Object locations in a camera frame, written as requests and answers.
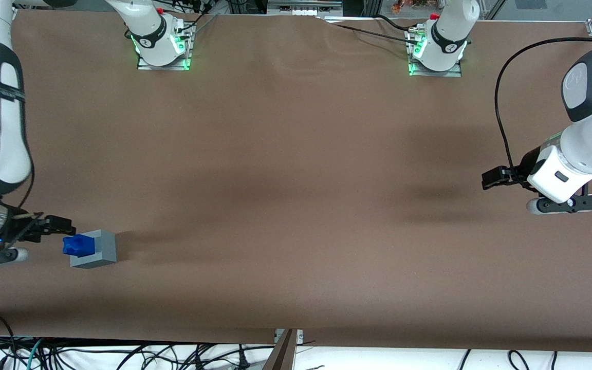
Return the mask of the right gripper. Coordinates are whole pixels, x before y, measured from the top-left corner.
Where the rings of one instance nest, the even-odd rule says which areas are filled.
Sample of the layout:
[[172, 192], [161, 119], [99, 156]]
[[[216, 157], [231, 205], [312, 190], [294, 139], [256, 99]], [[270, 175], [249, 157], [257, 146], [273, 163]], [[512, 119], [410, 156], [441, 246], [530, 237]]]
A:
[[16, 242], [37, 239], [44, 229], [44, 235], [76, 235], [72, 220], [61, 216], [12, 218], [0, 224], [0, 251], [6, 251]]

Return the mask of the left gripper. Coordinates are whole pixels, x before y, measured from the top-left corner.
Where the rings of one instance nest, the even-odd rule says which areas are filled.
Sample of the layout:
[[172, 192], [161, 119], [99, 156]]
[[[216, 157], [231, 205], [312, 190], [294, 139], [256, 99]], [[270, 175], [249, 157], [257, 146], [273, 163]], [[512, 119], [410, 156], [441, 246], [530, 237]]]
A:
[[[535, 190], [554, 203], [564, 203], [592, 181], [592, 152], [585, 145], [538, 146], [520, 161], [520, 172]], [[482, 174], [483, 190], [519, 185], [517, 167], [497, 166]]]

